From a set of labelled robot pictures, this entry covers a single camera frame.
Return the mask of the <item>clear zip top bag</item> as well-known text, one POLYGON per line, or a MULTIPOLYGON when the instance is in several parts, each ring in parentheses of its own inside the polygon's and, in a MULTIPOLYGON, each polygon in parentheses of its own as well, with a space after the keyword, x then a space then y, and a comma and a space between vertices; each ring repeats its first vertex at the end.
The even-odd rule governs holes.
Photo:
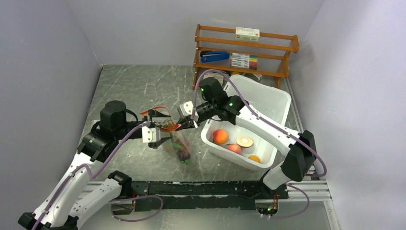
MULTIPOLYGON (((157 107, 153 107, 151 109, 157 109, 162 113, 165 114, 170 114, 170 111, 168 108, 164 107, 164 106, 157 106, 157 107)), ((140 115, 142 115, 144 118, 148 118, 148 110, 143 111, 140 113, 140 115)), ((163 147, 163 149, 171 154, 173 157, 177 158, 177 160, 179 161, 176 151, 174 150, 172 143, 173 142, 178 142, 178 143, 182 143, 189 151, 189 153, 191 154, 191 147, 190 147, 190 143, 189 141, 183 136, 183 134, 181 134, 180 132, 177 131, 172 131, 172 132, 167 132, 167 131, 161 131, 161 134, 163 137, 171 137, 170 140, 167 140, 165 143, 163 143, 161 146, 163 147)), ((191 158, 187 163, 183 163, 180 162, 181 164, 185 164, 188 165, 191 162, 191 158)))

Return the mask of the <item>brown longan twig bunch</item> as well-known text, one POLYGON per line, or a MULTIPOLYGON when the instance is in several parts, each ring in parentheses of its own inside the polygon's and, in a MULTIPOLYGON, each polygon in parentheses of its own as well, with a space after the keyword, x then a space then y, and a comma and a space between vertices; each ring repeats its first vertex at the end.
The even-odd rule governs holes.
POLYGON ((175 131, 179 127, 179 125, 177 125, 171 118, 158 119, 157 121, 154 121, 154 123, 161 131, 167 132, 175 131))

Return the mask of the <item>green starfruit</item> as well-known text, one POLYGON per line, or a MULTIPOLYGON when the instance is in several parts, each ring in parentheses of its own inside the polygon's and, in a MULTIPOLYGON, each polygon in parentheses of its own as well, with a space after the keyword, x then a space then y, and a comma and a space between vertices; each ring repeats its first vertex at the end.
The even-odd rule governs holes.
POLYGON ((186 150, 186 147, 182 143, 173 142, 172 146, 173 146, 175 151, 184 151, 184 150, 186 150))

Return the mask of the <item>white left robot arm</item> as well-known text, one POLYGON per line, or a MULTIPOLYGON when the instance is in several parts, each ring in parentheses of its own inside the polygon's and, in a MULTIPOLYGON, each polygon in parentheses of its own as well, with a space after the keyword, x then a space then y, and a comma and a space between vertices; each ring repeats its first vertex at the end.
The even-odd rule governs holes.
POLYGON ((134 195, 132 178, 114 171, 84 198, 80 194, 97 177, 119 148, 130 139, 141 139, 157 148, 165 138, 153 121, 166 115, 155 109, 144 112, 142 119, 128 121, 130 110, 124 102, 110 101, 100 112, 100 120, 79 144, 73 161, 47 199, 33 212, 18 220, 26 230, 78 230, 100 208, 113 199, 128 200, 134 195))

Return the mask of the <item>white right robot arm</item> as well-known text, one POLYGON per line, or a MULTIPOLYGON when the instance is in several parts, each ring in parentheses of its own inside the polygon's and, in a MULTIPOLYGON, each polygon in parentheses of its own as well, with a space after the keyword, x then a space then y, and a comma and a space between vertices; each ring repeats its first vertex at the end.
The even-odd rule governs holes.
POLYGON ((233 75, 225 86, 209 77, 203 79, 198 94, 203 103, 188 101, 179 106, 178 130, 203 126, 201 138, 211 153, 250 170, 265 169, 258 186, 263 198, 271 198, 289 181, 302 181, 314 164, 314 135, 284 126, 291 96, 241 75, 233 75), (253 146, 241 154, 213 141, 213 132, 224 128, 228 144, 248 137, 253 146))

